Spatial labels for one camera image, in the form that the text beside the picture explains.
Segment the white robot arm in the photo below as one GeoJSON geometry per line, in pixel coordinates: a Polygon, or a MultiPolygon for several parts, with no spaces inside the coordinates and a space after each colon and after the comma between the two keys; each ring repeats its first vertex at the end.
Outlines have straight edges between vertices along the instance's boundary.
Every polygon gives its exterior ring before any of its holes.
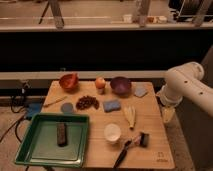
{"type": "Polygon", "coordinates": [[[165,72],[165,84],[157,92],[163,105],[161,112],[164,123],[171,121],[176,113],[175,108],[184,97],[213,117],[213,88],[201,82],[203,77],[203,66],[197,62],[188,62],[165,72]]]}

